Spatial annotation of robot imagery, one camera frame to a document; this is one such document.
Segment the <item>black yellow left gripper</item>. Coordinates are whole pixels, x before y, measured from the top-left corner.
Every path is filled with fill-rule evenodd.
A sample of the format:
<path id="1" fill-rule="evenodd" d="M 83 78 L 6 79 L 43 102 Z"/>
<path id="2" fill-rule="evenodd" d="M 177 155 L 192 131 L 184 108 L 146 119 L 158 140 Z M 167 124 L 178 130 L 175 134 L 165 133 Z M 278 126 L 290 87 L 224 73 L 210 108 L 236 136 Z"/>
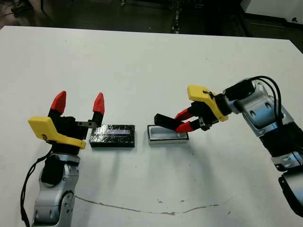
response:
<path id="1" fill-rule="evenodd" d="M 61 117 L 66 106 L 66 91 L 60 92 L 51 104 L 48 116 L 28 120 L 35 136 L 53 146 L 53 152 L 78 155 L 86 147 L 88 128 L 79 126 L 74 117 Z M 105 113 L 104 95 L 98 94 L 93 105 L 92 126 L 100 127 Z"/>

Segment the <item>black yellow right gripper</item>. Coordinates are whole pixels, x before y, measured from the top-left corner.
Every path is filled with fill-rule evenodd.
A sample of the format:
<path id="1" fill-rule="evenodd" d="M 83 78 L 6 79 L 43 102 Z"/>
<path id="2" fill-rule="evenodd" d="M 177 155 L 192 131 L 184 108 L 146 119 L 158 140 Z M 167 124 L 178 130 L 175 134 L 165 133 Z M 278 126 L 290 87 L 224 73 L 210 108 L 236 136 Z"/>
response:
<path id="1" fill-rule="evenodd" d="M 224 94 L 215 94 L 203 86 L 189 85 L 187 95 L 192 101 L 191 106 L 178 113 L 175 120 L 197 119 L 179 125 L 176 132 L 192 132 L 199 128 L 207 131 L 213 124 L 228 120 L 229 107 Z"/>

